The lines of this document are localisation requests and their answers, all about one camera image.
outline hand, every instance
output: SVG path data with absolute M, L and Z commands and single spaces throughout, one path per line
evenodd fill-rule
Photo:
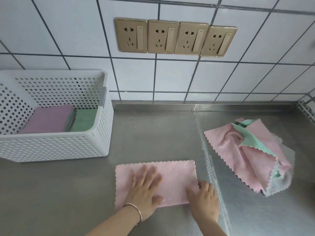
M 217 223 L 220 204 L 216 190 L 206 181 L 201 181 L 201 183 L 201 190 L 197 195 L 190 188 L 186 189 L 191 214 L 197 223 L 205 220 Z
M 142 221 L 149 218 L 156 208 L 164 201 L 163 197 L 161 196 L 153 197 L 153 194 L 159 187 L 163 177 L 160 176 L 160 178 L 153 183 L 153 180 L 157 175 L 156 168 L 154 168 L 153 173 L 146 180 L 147 173 L 148 167 L 145 166 L 138 182 L 136 180 L 136 175 L 133 175 L 132 187 L 124 202 L 124 204 L 132 203 L 138 207 L 142 214 Z

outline silver bangle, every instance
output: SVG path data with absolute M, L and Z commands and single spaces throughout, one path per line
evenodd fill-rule
M 125 207 L 125 206 L 132 206 L 132 207 L 134 207 L 134 208 L 139 212 L 139 215 L 140 215 L 140 222 L 137 223 L 136 226 L 137 226 L 138 224 L 140 224 L 140 223 L 142 222 L 142 214 L 141 214 L 140 210 L 138 209 L 138 207 L 135 206 L 135 205 L 132 204 L 132 203 L 126 203 L 126 204 L 124 204 L 123 207 Z

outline cleaning cloth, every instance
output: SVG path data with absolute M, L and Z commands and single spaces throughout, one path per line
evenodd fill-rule
M 96 114 L 97 108 L 77 109 L 76 119 L 71 131 L 87 131 L 91 129 L 94 125 Z
M 193 160 L 117 165 L 115 170 L 116 209 L 122 208 L 131 189 L 132 174 L 139 172 L 144 165 L 147 165 L 149 168 L 156 167 L 157 172 L 163 176 L 163 181 L 155 193 L 155 195 L 160 195 L 165 199 L 159 207 L 187 204 L 186 187 L 191 187 L 195 193 L 199 191 L 195 162 Z
M 65 132 L 73 123 L 75 111 L 71 105 L 37 107 L 18 134 Z
M 292 164 L 277 139 L 260 119 L 236 121 L 236 124 L 204 132 L 213 149 L 255 192 L 262 191 L 268 196 L 286 189 L 291 182 L 288 178 L 292 179 L 292 175 L 286 173 Z

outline white plastic basket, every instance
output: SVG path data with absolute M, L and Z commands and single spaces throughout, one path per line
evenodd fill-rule
M 16 162 L 107 156 L 114 110 L 100 70 L 0 71 L 0 157 Z M 97 108 L 84 132 L 15 134 L 36 107 Z

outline electrical outlet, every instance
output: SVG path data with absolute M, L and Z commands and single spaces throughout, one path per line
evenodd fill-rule
M 211 26 L 201 56 L 223 57 L 237 31 L 236 27 Z
M 175 54 L 199 55 L 208 28 L 208 23 L 180 22 Z
M 178 22 L 149 20 L 148 52 L 173 54 L 178 32 Z
M 121 52 L 147 52 L 147 20 L 115 18 L 115 26 Z

